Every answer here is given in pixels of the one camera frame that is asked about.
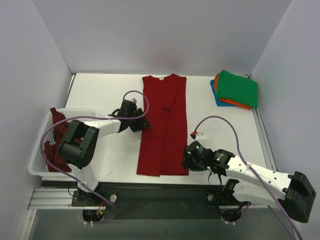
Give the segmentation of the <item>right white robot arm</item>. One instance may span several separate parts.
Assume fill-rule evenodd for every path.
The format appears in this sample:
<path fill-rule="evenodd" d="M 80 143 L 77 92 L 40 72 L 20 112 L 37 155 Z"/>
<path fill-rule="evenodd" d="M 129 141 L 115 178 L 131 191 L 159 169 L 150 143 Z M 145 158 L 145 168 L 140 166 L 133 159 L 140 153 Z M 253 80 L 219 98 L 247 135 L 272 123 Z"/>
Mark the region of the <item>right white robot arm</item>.
<path fill-rule="evenodd" d="M 224 149 L 212 151 L 198 141 L 184 149 L 184 168 L 201 172 L 208 170 L 219 177 L 228 177 L 222 200 L 259 205 L 275 204 L 300 223 L 309 221 L 316 198 L 316 191 L 307 176 L 299 171 L 293 174 L 270 170 L 250 162 Z"/>

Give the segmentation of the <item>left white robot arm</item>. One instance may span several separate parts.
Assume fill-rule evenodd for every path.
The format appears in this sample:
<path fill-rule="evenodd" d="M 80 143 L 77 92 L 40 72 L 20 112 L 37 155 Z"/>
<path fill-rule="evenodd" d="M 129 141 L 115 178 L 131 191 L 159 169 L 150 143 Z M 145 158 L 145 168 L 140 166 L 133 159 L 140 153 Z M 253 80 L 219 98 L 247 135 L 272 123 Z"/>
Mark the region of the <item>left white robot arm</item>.
<path fill-rule="evenodd" d="M 96 190 L 99 181 L 91 166 L 97 141 L 109 134 L 120 133 L 130 128 L 139 132 L 149 127 L 143 110 L 137 107 L 136 99 L 124 99 L 121 107 L 104 120 L 72 120 L 60 141 L 58 155 L 71 168 L 77 178 L 78 188 L 84 192 L 83 200 L 90 206 L 101 201 L 101 193 Z"/>

